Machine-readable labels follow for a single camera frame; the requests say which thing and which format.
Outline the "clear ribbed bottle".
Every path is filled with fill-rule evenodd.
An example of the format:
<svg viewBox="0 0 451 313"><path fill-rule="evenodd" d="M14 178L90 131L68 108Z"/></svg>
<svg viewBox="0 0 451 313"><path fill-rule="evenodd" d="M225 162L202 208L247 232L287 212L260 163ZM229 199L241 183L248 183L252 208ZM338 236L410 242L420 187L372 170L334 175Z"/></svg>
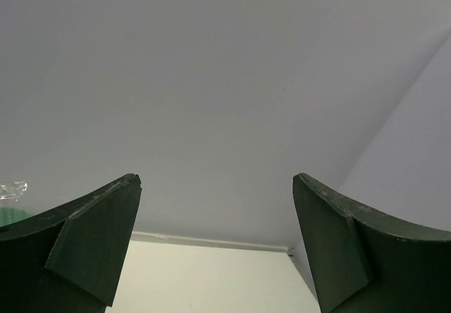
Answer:
<svg viewBox="0 0 451 313"><path fill-rule="evenodd" d="M1 182L0 184L0 200L17 200L28 189L25 181Z"/></svg>

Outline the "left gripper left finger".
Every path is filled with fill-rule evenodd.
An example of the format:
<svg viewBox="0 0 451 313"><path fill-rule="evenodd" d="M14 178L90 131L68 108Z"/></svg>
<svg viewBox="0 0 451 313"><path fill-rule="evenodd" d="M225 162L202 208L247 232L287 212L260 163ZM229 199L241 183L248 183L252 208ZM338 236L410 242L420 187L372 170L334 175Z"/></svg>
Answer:
<svg viewBox="0 0 451 313"><path fill-rule="evenodd" d="M105 312L140 205L137 174L1 227L2 312Z"/></svg>

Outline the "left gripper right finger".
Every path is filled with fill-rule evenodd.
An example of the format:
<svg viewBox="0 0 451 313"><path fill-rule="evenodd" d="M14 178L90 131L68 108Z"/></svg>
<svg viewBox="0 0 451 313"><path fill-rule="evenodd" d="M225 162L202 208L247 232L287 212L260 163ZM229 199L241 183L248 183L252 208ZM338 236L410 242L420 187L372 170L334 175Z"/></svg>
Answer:
<svg viewBox="0 0 451 313"><path fill-rule="evenodd" d="M449 312L450 233L385 214L311 176L292 194L322 312Z"/></svg>

